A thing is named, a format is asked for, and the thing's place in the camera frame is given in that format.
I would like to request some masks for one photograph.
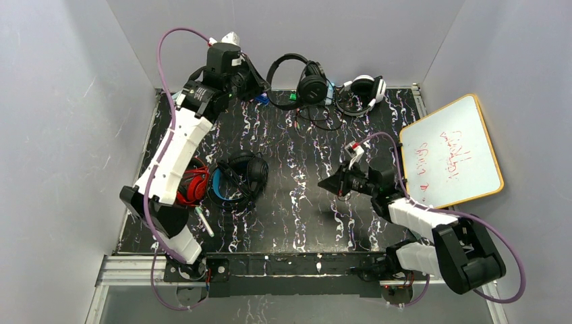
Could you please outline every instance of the white headphones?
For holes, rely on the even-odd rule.
[[[355,95],[359,96],[363,102],[368,103],[367,109],[360,109],[358,111],[348,111],[338,105],[338,108],[346,115],[361,117],[369,113],[376,103],[381,102],[385,97],[385,88],[387,85],[382,76],[372,78],[371,76],[363,75],[348,81],[343,84],[343,90],[350,90]]]

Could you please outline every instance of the black marble tabletop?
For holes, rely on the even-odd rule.
[[[279,97],[287,100],[289,93]],[[188,225],[205,252],[352,252],[379,250],[408,237],[404,227],[377,217],[369,197],[354,194],[339,201],[317,183],[334,174],[349,157],[344,144],[383,130],[398,138],[402,127],[419,118],[412,91],[388,89],[386,99],[367,117],[345,117],[337,131],[327,132],[272,105],[234,101],[201,142],[196,155],[215,166],[239,149],[261,152],[270,169],[268,184],[256,208],[221,212],[204,199],[204,214],[214,231],[211,238],[194,213]],[[334,121],[339,119],[331,112]],[[152,159],[170,118],[163,95],[154,117],[143,170]],[[389,142],[374,138],[364,145],[360,166],[386,169],[394,161]],[[154,240],[139,219],[129,215],[117,244],[117,254],[152,254]]]

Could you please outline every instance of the gray floor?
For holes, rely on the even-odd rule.
[[[167,302],[177,305],[175,288],[159,289]],[[416,293],[421,289],[422,285],[416,285]],[[197,298],[198,292],[188,296]],[[374,302],[357,296],[268,295],[211,298],[191,313],[166,309],[157,302],[151,287],[112,286],[101,323],[487,324],[492,319],[484,299],[472,292],[456,295],[441,284],[431,285],[423,300],[404,310],[386,307],[382,299]]]

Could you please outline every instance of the whiteboard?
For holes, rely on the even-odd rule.
[[[399,138],[407,191],[424,205],[447,207],[505,185],[473,94],[403,128]]]

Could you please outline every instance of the whiteboard yellow frame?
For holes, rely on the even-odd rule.
[[[489,137],[489,135],[488,135],[488,130],[486,129],[486,125],[485,125],[484,119],[483,119],[483,117],[482,117],[481,106],[480,106],[479,100],[478,100],[478,98],[477,98],[477,96],[476,96],[475,94],[472,94],[472,93],[466,94],[466,95],[462,96],[461,98],[459,98],[459,99],[453,101],[452,103],[449,103],[448,105],[444,106],[443,108],[437,109],[436,111],[433,111],[432,113],[428,114],[427,116],[423,117],[422,119],[419,119],[418,122],[422,121],[423,119],[425,119],[425,118],[427,118],[427,117],[429,117],[429,116],[431,116],[431,115],[434,115],[434,114],[438,113],[439,111],[442,111],[443,109],[445,109],[445,108],[451,106],[452,104],[454,104],[454,103],[456,103],[457,101],[460,101],[461,99],[464,99],[464,98],[466,98],[466,97],[473,97],[473,100],[475,101],[475,104],[476,104],[476,106],[477,106],[477,111],[478,111],[478,113],[479,113],[479,117],[480,117],[480,119],[481,119],[481,124],[482,124],[483,130],[484,130],[484,134],[485,134],[485,136],[486,136],[486,141],[487,141],[487,143],[488,143],[488,148],[490,149],[490,154],[491,154],[491,156],[492,156],[492,160],[494,161],[494,166],[496,167],[496,173],[498,174],[498,180],[499,180],[499,182],[500,182],[500,186],[498,187],[498,189],[493,190],[493,191],[491,191],[491,192],[487,192],[487,193],[485,193],[485,194],[481,194],[481,195],[479,195],[479,196],[474,196],[474,197],[467,198],[467,199],[464,199],[464,200],[455,201],[455,202],[452,202],[451,204],[448,204],[448,205],[439,206],[439,207],[436,207],[437,209],[439,209],[439,208],[445,208],[445,207],[449,207],[449,206],[453,206],[453,205],[456,205],[456,204],[460,204],[460,203],[464,203],[464,202],[467,202],[467,201],[475,200],[475,199],[478,199],[478,198],[481,198],[481,197],[485,197],[485,196],[490,196],[491,194],[496,194],[496,193],[500,192],[500,191],[505,187],[505,181],[504,181],[504,179],[503,179],[503,175],[502,175],[502,173],[501,173],[501,169],[500,169],[500,167],[498,166],[498,161],[496,160],[496,155],[494,154],[494,150],[493,150],[493,148],[492,148],[492,143],[490,142],[490,137]],[[406,129],[408,129],[409,127],[415,126],[416,123],[417,123],[417,122],[412,123],[411,125],[405,126],[405,127],[399,132],[399,140],[400,140],[400,141],[401,141],[401,133],[403,133],[403,131],[406,130]],[[404,154],[404,148],[403,148],[403,146],[401,147],[401,156],[402,156],[402,159],[405,160],[405,154]],[[402,165],[403,165],[403,176],[405,177],[405,179],[407,179],[407,168],[405,167],[405,161],[403,161]],[[405,186],[406,186],[406,188],[407,188],[407,191],[409,191],[409,184],[405,184]]]

